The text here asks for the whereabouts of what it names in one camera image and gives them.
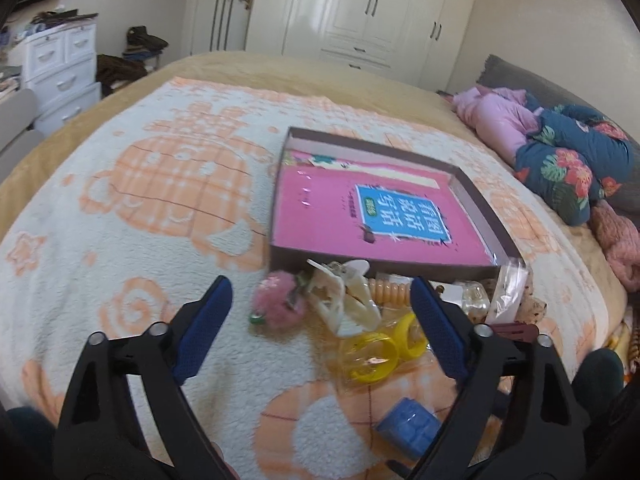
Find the dark red hair clip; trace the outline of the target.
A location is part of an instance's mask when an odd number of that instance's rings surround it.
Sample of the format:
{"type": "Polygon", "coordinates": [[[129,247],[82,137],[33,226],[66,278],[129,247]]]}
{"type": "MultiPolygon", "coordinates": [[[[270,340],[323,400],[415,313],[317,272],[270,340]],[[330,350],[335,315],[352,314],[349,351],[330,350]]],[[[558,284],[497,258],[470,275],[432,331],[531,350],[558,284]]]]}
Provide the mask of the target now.
{"type": "Polygon", "coordinates": [[[526,324],[521,322],[492,324],[491,329],[494,333],[504,339],[513,341],[535,342],[539,330],[535,324],[526,324]]]}

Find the pink book with blue label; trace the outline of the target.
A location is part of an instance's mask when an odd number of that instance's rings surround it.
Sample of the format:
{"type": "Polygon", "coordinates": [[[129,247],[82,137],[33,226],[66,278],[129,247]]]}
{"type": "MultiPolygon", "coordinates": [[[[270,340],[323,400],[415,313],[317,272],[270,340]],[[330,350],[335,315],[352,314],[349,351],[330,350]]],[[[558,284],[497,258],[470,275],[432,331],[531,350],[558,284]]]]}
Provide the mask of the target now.
{"type": "Polygon", "coordinates": [[[491,266],[496,258],[450,181],[428,167],[288,150],[272,244],[368,261],[491,266]]]}

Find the dark clothes pile on stool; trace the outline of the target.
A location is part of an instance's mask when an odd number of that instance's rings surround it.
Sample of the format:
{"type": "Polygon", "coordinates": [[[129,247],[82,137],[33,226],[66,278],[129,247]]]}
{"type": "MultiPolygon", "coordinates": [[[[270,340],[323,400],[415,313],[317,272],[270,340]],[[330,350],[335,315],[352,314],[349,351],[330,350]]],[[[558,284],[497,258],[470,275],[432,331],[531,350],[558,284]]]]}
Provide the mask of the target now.
{"type": "Polygon", "coordinates": [[[134,26],[127,30],[122,57],[129,61],[146,61],[158,58],[168,47],[166,40],[150,35],[145,26],[134,26]]]}

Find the white drawer cabinet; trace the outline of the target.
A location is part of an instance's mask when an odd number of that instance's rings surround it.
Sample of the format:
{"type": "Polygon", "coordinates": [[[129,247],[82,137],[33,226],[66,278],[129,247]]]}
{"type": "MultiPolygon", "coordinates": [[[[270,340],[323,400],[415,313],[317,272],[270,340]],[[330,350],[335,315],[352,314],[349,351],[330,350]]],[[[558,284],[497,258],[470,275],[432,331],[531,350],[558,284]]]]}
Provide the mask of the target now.
{"type": "Polygon", "coordinates": [[[9,50],[21,69],[21,86],[34,92],[34,127],[50,136],[101,99],[96,81],[96,20],[35,32],[9,50]]]}

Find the grey chair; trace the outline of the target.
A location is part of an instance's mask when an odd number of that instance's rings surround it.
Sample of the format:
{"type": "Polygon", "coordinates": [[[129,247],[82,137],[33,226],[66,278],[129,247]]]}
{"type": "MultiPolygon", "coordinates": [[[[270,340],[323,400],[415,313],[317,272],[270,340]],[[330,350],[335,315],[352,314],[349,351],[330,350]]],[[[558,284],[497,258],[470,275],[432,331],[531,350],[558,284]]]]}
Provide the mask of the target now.
{"type": "Polygon", "coordinates": [[[46,137],[34,125],[38,103],[29,89],[13,92],[0,105],[0,182],[46,137]]]}

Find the pink knitted garment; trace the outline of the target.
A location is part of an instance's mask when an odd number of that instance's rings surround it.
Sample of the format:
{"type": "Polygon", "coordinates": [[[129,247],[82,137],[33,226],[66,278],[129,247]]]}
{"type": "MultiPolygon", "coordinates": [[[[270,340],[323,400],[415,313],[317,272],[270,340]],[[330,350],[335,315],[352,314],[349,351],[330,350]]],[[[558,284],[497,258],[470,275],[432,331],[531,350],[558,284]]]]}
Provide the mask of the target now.
{"type": "Polygon", "coordinates": [[[616,214],[605,200],[591,207],[589,226],[616,278],[627,292],[638,292],[640,246],[636,226],[616,214]]]}

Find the white door with bags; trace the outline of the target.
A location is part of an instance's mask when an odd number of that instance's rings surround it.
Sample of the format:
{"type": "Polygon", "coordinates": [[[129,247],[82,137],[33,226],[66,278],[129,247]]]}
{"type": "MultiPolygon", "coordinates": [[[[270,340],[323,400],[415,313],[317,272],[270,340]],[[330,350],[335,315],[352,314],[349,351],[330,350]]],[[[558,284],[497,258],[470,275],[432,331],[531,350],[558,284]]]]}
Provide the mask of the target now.
{"type": "Polygon", "coordinates": [[[241,51],[253,0],[190,0],[186,54],[241,51]]]}

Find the pink padded garment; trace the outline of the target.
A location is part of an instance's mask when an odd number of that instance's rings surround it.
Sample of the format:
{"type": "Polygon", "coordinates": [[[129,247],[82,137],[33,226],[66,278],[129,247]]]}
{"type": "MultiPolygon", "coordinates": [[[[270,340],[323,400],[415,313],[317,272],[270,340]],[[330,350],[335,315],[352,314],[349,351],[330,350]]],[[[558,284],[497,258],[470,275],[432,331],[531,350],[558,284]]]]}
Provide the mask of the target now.
{"type": "Polygon", "coordinates": [[[524,89],[475,86],[450,102],[460,120],[511,167],[527,136],[539,130],[538,117],[526,107],[524,89]]]}

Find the blue jewelry box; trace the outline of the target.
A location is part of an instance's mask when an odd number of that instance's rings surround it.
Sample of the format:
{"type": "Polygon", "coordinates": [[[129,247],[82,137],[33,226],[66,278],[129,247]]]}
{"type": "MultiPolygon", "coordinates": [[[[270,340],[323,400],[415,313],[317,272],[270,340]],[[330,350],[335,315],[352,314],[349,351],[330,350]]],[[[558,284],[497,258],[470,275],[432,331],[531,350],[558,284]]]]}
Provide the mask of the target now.
{"type": "Polygon", "coordinates": [[[376,425],[375,431],[388,443],[418,460],[431,446],[442,423],[416,400],[402,398],[376,425]]]}

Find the shallow cardboard box tray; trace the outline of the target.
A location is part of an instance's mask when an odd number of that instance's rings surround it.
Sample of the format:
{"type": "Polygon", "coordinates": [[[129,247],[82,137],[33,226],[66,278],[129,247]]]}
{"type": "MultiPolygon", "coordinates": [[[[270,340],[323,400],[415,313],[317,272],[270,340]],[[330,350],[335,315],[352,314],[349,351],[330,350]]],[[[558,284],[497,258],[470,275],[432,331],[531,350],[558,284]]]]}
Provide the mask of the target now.
{"type": "Polygon", "coordinates": [[[460,168],[365,140],[288,130],[271,208],[270,269],[363,260],[371,275],[480,281],[520,257],[460,168]]]}

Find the grey pillow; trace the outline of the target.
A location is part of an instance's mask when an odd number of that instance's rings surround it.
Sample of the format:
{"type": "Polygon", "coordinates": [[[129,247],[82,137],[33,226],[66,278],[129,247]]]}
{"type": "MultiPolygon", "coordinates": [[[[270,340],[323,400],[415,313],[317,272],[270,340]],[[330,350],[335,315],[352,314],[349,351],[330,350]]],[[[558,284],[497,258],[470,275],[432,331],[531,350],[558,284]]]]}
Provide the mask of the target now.
{"type": "MultiPolygon", "coordinates": [[[[538,99],[544,107],[557,105],[582,105],[589,103],[575,96],[574,93],[560,87],[553,81],[539,76],[530,70],[506,62],[497,55],[491,54],[486,58],[484,70],[476,82],[489,88],[506,87],[512,90],[525,89],[538,99]]],[[[634,169],[630,179],[608,200],[610,205],[622,216],[634,222],[639,221],[639,143],[629,139],[631,153],[634,158],[634,169]]]]}

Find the dotted mesh scrunchie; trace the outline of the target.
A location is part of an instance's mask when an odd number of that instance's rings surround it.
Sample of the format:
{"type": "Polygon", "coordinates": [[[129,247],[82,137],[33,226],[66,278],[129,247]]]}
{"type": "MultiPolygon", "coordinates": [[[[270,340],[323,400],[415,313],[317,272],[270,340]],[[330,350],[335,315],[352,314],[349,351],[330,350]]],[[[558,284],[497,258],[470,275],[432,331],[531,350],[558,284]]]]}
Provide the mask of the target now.
{"type": "Polygon", "coordinates": [[[537,324],[544,319],[546,313],[547,304],[534,296],[533,274],[529,273],[515,321],[525,324],[537,324]]]}

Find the tan bed cover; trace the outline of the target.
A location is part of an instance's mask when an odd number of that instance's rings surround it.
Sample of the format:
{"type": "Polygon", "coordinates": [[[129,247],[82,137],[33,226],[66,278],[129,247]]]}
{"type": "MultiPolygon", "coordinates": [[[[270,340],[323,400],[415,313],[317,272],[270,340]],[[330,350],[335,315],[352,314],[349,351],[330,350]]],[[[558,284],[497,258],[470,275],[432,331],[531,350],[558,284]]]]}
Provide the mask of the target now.
{"type": "Polygon", "coordinates": [[[491,203],[500,206],[497,212],[509,214],[516,210],[524,214],[524,198],[515,199],[517,188],[534,198],[537,204],[553,219],[572,243],[582,262],[598,285],[608,309],[608,332],[622,322],[628,296],[624,286],[616,278],[606,262],[600,245],[590,229],[569,228],[547,207],[539,197],[529,192],[520,181],[504,170],[505,177],[488,177],[488,171],[472,177],[471,162],[478,162],[480,153],[499,162],[499,157],[488,148],[480,146],[466,128],[454,116],[445,101],[434,92],[420,90],[397,81],[374,76],[369,73],[349,72],[347,68],[325,62],[304,61],[298,58],[280,58],[246,52],[205,53],[172,62],[145,78],[108,96],[88,112],[72,119],[67,126],[53,133],[12,170],[1,183],[1,240],[4,239],[18,215],[23,211],[39,189],[91,133],[108,120],[123,112],[134,103],[160,88],[174,77],[209,81],[211,84],[231,84],[258,90],[283,92],[292,96],[303,96],[313,100],[347,105],[358,110],[368,110],[383,116],[393,117],[422,125],[462,140],[462,170],[472,178],[474,184],[491,203]]]}

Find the cream hair claw clip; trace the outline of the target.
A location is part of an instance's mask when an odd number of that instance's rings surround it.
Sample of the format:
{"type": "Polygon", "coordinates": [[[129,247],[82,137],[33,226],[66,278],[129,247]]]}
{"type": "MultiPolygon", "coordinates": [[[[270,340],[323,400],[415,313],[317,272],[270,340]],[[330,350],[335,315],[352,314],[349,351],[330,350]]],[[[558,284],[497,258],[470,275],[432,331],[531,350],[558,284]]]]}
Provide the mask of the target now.
{"type": "Polygon", "coordinates": [[[369,290],[367,260],[307,263],[312,267],[307,302],[334,336],[348,338],[378,328],[382,315],[369,290]]]}

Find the dark brown clothes heap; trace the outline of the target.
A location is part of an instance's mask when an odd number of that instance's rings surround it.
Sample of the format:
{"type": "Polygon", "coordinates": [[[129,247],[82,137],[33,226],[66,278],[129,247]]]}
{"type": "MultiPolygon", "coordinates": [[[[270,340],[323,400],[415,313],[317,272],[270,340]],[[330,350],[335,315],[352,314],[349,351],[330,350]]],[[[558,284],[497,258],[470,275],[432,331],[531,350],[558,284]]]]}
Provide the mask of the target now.
{"type": "Polygon", "coordinates": [[[96,57],[96,81],[101,86],[104,98],[113,93],[113,84],[116,82],[134,82],[147,74],[145,65],[140,61],[129,61],[107,54],[96,57]]]}

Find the blue floral padded garment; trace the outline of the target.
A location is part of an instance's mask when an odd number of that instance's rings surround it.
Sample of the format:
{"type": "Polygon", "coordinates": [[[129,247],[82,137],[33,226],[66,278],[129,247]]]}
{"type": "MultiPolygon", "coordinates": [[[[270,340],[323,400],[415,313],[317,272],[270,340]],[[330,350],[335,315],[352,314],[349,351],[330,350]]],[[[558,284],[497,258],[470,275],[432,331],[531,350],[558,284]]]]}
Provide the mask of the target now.
{"type": "Polygon", "coordinates": [[[616,122],[577,104],[538,108],[535,130],[516,151],[515,177],[568,226],[589,221],[601,200],[639,181],[639,147],[616,122]]]}

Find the white card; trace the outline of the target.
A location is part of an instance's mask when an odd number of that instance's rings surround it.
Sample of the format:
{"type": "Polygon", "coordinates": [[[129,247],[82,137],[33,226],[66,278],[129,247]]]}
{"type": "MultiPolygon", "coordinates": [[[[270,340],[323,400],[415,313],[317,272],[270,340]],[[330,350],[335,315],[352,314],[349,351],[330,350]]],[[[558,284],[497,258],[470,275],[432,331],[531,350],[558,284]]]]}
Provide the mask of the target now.
{"type": "Polygon", "coordinates": [[[510,324],[515,321],[527,285],[528,267],[522,259],[511,258],[500,268],[486,323],[510,324]]]}

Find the orange white patterned blanket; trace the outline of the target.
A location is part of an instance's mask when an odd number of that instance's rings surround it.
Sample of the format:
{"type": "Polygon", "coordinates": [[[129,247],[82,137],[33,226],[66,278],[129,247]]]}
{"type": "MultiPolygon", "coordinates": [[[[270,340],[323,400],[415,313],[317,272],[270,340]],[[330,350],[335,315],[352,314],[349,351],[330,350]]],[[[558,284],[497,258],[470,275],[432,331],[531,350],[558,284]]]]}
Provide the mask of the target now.
{"type": "Polygon", "coordinates": [[[326,331],[250,326],[266,270],[271,199],[288,130],[309,128],[431,156],[480,189],[533,272],[548,334],[569,373],[604,343],[625,295],[587,229],[564,226],[437,97],[418,116],[177,78],[92,128],[1,243],[1,385],[60,416],[97,330],[112,338],[169,321],[218,275],[233,307],[184,392],[244,479],[386,479],[394,450],[374,432],[398,400],[445,415],[454,384],[431,356],[371,389],[334,388],[326,331]]]}

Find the white wardrobe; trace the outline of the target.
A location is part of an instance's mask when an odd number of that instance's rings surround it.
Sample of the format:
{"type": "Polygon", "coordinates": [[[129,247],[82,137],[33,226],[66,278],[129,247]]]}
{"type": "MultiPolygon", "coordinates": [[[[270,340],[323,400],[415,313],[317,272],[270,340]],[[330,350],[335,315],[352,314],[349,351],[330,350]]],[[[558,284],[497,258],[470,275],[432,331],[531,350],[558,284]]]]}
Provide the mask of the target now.
{"type": "Polygon", "coordinates": [[[475,0],[253,0],[248,52],[446,90],[475,0]]]}

